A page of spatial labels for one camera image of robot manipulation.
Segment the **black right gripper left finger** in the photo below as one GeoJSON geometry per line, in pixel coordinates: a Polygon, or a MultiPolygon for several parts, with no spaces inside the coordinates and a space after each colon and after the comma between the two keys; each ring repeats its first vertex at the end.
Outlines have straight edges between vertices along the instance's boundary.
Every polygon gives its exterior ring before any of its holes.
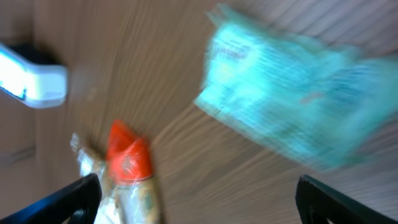
{"type": "Polygon", "coordinates": [[[1,224],[94,224],[102,191],[89,174],[28,207],[1,219],[1,224]]]}

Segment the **orange spaghetti package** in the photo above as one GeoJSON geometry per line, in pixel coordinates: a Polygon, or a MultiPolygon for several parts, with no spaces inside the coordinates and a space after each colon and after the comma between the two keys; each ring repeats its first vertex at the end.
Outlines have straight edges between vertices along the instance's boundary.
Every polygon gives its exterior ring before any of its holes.
{"type": "Polygon", "coordinates": [[[108,134],[105,155],[124,223],[160,223],[162,219],[154,168],[147,141],[121,120],[108,134]]]}

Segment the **teal wipes packet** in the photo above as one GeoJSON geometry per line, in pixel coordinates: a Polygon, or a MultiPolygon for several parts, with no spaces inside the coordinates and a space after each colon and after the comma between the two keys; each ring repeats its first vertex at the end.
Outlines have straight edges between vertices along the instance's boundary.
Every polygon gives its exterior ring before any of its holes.
{"type": "Polygon", "coordinates": [[[201,110],[306,166],[366,160],[358,148],[397,111],[397,55],[277,32],[226,4],[208,16],[201,110]]]}

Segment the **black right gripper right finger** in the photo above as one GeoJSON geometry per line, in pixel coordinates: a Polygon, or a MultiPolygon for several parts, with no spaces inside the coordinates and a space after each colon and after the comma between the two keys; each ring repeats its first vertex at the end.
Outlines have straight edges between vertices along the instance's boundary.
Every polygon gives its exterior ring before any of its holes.
{"type": "Polygon", "coordinates": [[[309,175],[299,177],[295,203],[306,224],[397,224],[309,175]]]}

